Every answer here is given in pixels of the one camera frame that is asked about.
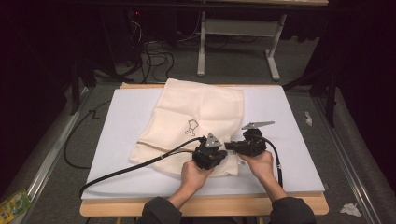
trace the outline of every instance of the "fabric bag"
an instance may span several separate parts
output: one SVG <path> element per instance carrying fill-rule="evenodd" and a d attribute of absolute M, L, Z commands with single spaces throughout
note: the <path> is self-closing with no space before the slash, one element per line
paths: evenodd
<path fill-rule="evenodd" d="M 213 133 L 223 144 L 240 127 L 244 111 L 244 96 L 240 90 L 169 78 L 154 110 L 148 127 L 135 144 L 130 160 L 144 162 L 180 146 L 196 137 Z M 181 174 L 185 161 L 199 141 L 182 149 L 191 153 L 178 153 L 157 161 L 152 166 L 169 174 Z M 237 175 L 236 155 L 229 153 L 212 176 Z"/>

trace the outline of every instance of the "white board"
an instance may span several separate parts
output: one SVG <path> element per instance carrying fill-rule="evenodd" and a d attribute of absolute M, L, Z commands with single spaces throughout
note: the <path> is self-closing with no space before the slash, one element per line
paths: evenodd
<path fill-rule="evenodd" d="M 244 91 L 245 114 L 241 128 L 251 121 L 275 122 L 261 127 L 260 130 L 263 136 L 276 146 L 282 164 L 285 191 L 324 191 L 283 89 L 277 85 L 233 88 Z M 151 111 L 162 90 L 160 88 L 115 90 L 87 182 L 135 165 L 129 161 L 131 150 L 149 124 Z M 238 131 L 232 140 L 242 141 L 244 139 L 242 133 L 243 130 Z M 165 197 L 171 195 L 179 185 L 179 175 L 168 175 L 145 167 L 87 188 L 82 199 Z M 238 176 L 208 178 L 205 186 L 196 195 L 241 195 L 264 192 L 259 181 L 251 174 L 248 165 L 241 164 Z"/>

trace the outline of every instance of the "hand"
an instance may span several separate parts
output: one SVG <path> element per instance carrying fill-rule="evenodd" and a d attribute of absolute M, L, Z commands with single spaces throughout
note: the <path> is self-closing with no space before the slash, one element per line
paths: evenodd
<path fill-rule="evenodd" d="M 273 163 L 274 158 L 269 151 L 264 151 L 257 157 L 249 157 L 238 154 L 239 157 L 246 161 L 253 173 L 260 181 L 268 194 L 271 202 L 285 198 L 288 194 L 280 187 L 274 176 Z"/>
<path fill-rule="evenodd" d="M 168 198 L 168 201 L 177 209 L 181 208 L 192 195 L 201 189 L 207 177 L 215 168 L 210 170 L 202 170 L 195 161 L 186 161 L 181 170 L 181 186 Z"/>
<path fill-rule="evenodd" d="M 264 178 L 274 176 L 274 158 L 271 152 L 265 150 L 262 154 L 256 157 L 249 157 L 240 154 L 238 155 L 242 160 L 247 162 L 251 173 L 253 173 L 260 180 L 260 182 L 262 182 Z"/>
<path fill-rule="evenodd" d="M 204 186 L 213 170 L 214 168 L 203 170 L 196 165 L 195 161 L 184 162 L 181 170 L 181 188 L 190 189 L 195 193 Z"/>

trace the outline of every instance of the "wire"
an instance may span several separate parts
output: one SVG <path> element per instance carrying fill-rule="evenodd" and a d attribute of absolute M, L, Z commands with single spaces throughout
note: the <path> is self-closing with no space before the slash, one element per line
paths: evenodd
<path fill-rule="evenodd" d="M 153 44 L 153 43 L 161 43 L 161 45 L 156 48 L 156 49 L 151 49 L 149 50 L 149 45 Z M 150 71 L 151 68 L 153 68 L 152 70 L 152 75 L 154 77 L 154 79 L 156 81 L 159 82 L 165 82 L 168 78 L 169 78 L 169 72 L 172 70 L 172 68 L 175 65 L 175 58 L 173 56 L 172 53 L 168 52 L 168 51 L 158 51 L 158 49 L 161 49 L 163 47 L 163 42 L 159 42 L 159 41 L 151 41 L 146 43 L 145 46 L 145 51 L 143 51 L 144 54 L 147 54 L 147 59 L 146 59 L 146 64 L 148 65 L 148 72 L 146 74 L 144 74 L 143 70 L 143 81 L 142 83 L 147 83 L 148 82 L 148 78 L 150 75 Z M 158 63 L 154 63 L 153 61 L 158 61 L 158 59 L 160 59 L 161 61 Z M 159 67 L 163 66 L 163 65 L 167 65 L 171 63 L 171 65 L 166 69 L 165 71 L 165 80 L 162 80 L 160 78 L 157 77 L 156 75 L 156 71 Z"/>
<path fill-rule="evenodd" d="M 282 167 L 281 167 L 281 165 L 280 165 L 279 156 L 277 155 L 277 150 L 276 150 L 274 144 L 273 144 L 272 142 L 270 142 L 270 140 L 268 140 L 268 139 L 266 139 L 266 138 L 264 138 L 264 137 L 262 137 L 262 139 L 263 139 L 265 142 L 267 142 L 267 143 L 272 147 L 272 149 L 273 149 L 274 152 L 275 152 L 276 169 L 277 169 L 277 182 L 279 183 L 280 187 L 283 188 Z"/>
<path fill-rule="evenodd" d="M 91 169 L 91 167 L 88 166 L 79 166 L 79 165 L 75 165 L 73 164 L 68 158 L 67 158 L 67 146 L 69 144 L 69 141 L 71 139 L 71 137 L 73 136 L 74 132 L 76 131 L 76 129 L 79 127 L 79 125 L 81 125 L 81 123 L 92 113 L 95 113 L 97 109 L 99 109 L 100 107 L 102 107 L 103 105 L 106 105 L 107 103 L 111 102 L 111 100 L 105 101 L 103 103 L 101 103 L 99 106 L 97 106 L 94 109 L 89 110 L 89 113 L 87 115 L 84 116 L 84 118 L 82 118 L 79 123 L 73 128 L 73 130 L 70 132 L 69 136 L 67 136 L 66 141 L 64 142 L 64 160 L 66 161 L 66 163 L 68 165 L 70 165 L 71 167 L 77 168 L 77 169 L 82 169 L 82 170 L 89 170 Z"/>
<path fill-rule="evenodd" d="M 148 165 L 150 165 L 150 164 L 152 164 L 152 163 L 154 163 L 154 162 L 156 162 L 156 161 L 163 160 L 163 159 L 165 159 L 165 158 L 168 157 L 168 156 L 177 154 L 176 151 L 179 150 L 179 149 L 181 149 L 182 147 L 186 146 L 187 144 L 189 144 L 189 143 L 191 143 L 191 142 L 194 142 L 194 141 L 197 141 L 197 140 L 198 140 L 198 141 L 201 141 L 202 139 L 203 139 L 203 137 L 192 138 L 191 140 L 189 140 L 189 141 L 187 141 L 187 142 L 181 144 L 181 145 L 178 146 L 178 147 L 175 147 L 174 149 L 172 149 L 172 150 L 166 152 L 165 154 L 162 154 L 161 156 L 159 156 L 159 157 L 157 157 L 157 158 L 154 158 L 154 159 L 151 159 L 151 160 L 149 160 L 149 161 L 145 161 L 145 162 L 143 162 L 143 163 L 137 164 L 137 165 L 135 165 L 135 166 L 131 166 L 131 167 L 129 167 L 129 168 L 126 168 L 126 169 L 123 169 L 123 170 L 119 170 L 119 171 L 117 171 L 117 172 L 114 172 L 114 173 L 111 173 L 111 174 L 108 174 L 108 175 L 104 175 L 104 176 L 102 176 L 102 177 L 99 177 L 99 178 L 97 178 L 97 179 L 94 179 L 93 181 L 91 181 L 91 182 L 89 182 L 89 183 L 87 183 L 86 185 L 84 185 L 84 186 L 81 187 L 81 189 L 78 191 L 78 196 L 79 196 L 79 198 L 81 198 L 82 193 L 84 192 L 84 190 L 85 190 L 86 188 L 88 188 L 88 187 L 90 187 L 90 186 L 96 184 L 96 183 L 99 183 L 99 182 L 101 182 L 101 181 L 103 181 L 103 180 L 106 180 L 106 179 L 109 179 L 109 178 L 111 178 L 111 177 L 114 177 L 114 176 L 116 176 L 116 175 L 122 175 L 122 174 L 125 174 L 125 173 L 128 173 L 128 172 L 131 172 L 131 171 L 133 171 L 133 170 L 140 169 L 140 168 L 145 167 L 145 166 L 148 166 Z"/>

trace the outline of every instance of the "sleeve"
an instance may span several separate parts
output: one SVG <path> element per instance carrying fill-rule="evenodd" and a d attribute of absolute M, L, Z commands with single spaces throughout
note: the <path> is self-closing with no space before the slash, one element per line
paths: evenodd
<path fill-rule="evenodd" d="M 272 224 L 313 224 L 317 223 L 314 212 L 303 199 L 286 197 L 272 204 L 270 214 Z"/>
<path fill-rule="evenodd" d="M 135 224 L 176 224 L 181 219 L 181 212 L 169 201 L 156 197 L 145 204 L 142 217 Z"/>

